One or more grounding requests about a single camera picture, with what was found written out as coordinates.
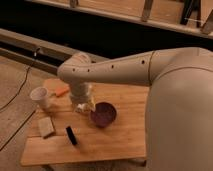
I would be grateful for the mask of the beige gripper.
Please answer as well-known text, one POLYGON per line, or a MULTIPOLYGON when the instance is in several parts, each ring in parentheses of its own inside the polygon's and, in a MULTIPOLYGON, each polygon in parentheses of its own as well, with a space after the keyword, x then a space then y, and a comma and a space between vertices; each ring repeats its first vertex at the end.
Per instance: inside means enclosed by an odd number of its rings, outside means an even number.
POLYGON ((71 84, 70 100, 72 109, 80 113, 88 113, 95 110, 92 86, 89 83, 71 84))

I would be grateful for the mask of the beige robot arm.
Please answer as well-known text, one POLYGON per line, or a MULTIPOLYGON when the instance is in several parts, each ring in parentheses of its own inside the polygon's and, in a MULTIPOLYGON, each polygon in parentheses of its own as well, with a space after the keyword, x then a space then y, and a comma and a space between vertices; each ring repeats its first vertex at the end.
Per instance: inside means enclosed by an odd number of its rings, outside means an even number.
POLYGON ((165 49, 98 63, 80 52, 57 75, 74 103, 89 100, 90 82, 148 86, 148 170, 213 171, 213 51, 165 49))

